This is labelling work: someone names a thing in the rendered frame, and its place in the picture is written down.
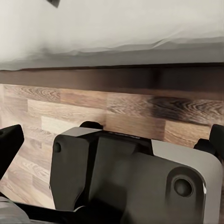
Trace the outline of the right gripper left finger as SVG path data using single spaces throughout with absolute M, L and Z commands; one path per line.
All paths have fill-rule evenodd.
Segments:
M 24 143 L 20 124 L 0 129 L 0 180 Z

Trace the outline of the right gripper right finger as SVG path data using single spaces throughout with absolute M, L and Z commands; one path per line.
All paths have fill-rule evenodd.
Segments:
M 224 162 L 224 126 L 214 124 L 210 132 L 209 141 Z

